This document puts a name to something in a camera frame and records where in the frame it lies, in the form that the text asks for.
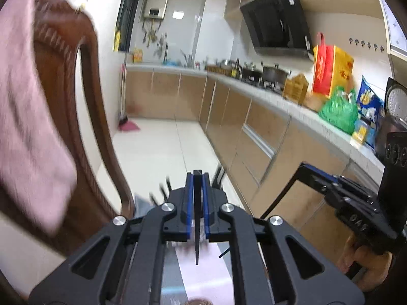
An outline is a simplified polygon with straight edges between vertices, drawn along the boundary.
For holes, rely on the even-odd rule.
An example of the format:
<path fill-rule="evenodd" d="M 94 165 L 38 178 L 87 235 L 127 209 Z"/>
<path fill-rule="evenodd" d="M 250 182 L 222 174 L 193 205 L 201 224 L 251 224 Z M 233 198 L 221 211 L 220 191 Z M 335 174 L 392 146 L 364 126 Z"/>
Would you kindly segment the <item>person's right hand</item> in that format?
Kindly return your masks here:
<path fill-rule="evenodd" d="M 393 255 L 388 251 L 382 255 L 377 255 L 370 247 L 358 245 L 356 236 L 352 234 L 346 241 L 337 261 L 337 267 L 342 273 L 348 273 L 353 263 L 358 263 L 365 268 L 366 272 L 356 282 L 356 285 L 363 292 L 368 292 L 386 279 L 392 259 Z"/>

